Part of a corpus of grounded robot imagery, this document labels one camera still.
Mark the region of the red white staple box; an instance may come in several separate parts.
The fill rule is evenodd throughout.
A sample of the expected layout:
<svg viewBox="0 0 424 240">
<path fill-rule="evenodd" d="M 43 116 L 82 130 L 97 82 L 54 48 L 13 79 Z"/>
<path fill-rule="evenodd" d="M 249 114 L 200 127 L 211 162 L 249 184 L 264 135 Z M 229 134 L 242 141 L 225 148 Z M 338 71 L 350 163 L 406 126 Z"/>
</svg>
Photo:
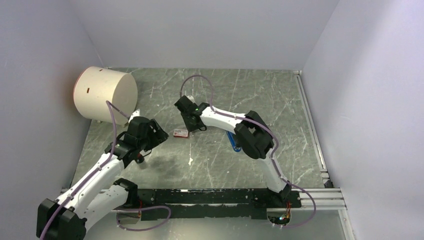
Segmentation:
<svg viewBox="0 0 424 240">
<path fill-rule="evenodd" d="M 173 136 L 175 138 L 188 138 L 190 132 L 187 129 L 174 129 Z"/>
</svg>

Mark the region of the blue black stapler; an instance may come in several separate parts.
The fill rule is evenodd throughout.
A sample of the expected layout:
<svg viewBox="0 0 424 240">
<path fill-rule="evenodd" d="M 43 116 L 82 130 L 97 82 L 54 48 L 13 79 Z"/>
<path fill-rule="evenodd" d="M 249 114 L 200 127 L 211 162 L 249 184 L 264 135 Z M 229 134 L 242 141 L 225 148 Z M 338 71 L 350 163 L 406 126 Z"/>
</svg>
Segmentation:
<svg viewBox="0 0 424 240">
<path fill-rule="evenodd" d="M 242 147 L 237 143 L 236 135 L 230 131 L 226 131 L 226 135 L 229 139 L 232 149 L 238 153 L 242 150 Z"/>
</svg>

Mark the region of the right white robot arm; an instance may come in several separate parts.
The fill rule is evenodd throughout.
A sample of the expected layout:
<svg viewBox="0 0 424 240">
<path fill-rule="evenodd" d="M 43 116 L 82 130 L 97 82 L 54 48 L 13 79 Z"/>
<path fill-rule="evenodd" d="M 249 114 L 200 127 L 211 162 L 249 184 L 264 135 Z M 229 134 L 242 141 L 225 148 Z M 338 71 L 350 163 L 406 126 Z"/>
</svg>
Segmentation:
<svg viewBox="0 0 424 240">
<path fill-rule="evenodd" d="M 257 112 L 251 110 L 241 114 L 224 111 L 205 102 L 198 105 L 185 95 L 174 105 L 189 132 L 206 131 L 212 127 L 233 134 L 237 146 L 249 158 L 258 161 L 270 192 L 270 202 L 275 207 L 282 207 L 288 202 L 292 186 L 274 156 L 278 141 Z"/>
</svg>

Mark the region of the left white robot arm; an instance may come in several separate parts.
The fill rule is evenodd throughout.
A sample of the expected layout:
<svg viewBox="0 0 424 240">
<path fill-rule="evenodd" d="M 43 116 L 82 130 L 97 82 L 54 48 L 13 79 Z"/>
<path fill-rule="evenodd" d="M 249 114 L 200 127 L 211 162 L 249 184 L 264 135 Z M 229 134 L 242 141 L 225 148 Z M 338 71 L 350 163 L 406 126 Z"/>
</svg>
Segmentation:
<svg viewBox="0 0 424 240">
<path fill-rule="evenodd" d="M 82 240 L 98 221 L 119 207 L 139 208 L 137 184 L 115 179 L 131 162 L 144 161 L 169 138 L 155 119 L 135 116 L 111 142 L 97 163 L 74 186 L 37 209 L 36 236 L 41 240 Z"/>
</svg>

